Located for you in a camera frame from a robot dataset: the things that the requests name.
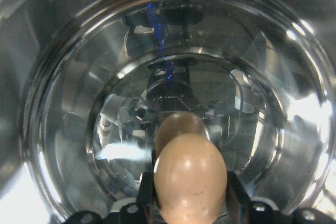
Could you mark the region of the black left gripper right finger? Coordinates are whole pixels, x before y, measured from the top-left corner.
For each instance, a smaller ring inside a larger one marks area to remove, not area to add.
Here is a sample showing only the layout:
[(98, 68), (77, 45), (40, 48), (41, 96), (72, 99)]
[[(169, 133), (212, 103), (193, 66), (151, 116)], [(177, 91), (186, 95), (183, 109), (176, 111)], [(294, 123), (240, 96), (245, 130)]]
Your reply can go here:
[(227, 172), (226, 207), (246, 208), (250, 204), (250, 198), (242, 183), (234, 171)]

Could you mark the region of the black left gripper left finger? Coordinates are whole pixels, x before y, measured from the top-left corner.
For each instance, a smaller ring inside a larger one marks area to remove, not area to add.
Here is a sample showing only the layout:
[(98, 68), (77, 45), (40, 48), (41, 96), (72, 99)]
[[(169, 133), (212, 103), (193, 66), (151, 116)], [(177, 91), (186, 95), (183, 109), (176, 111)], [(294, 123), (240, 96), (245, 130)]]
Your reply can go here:
[(154, 178), (152, 172), (142, 173), (141, 183), (136, 197), (136, 203), (146, 208), (153, 207), (154, 203)]

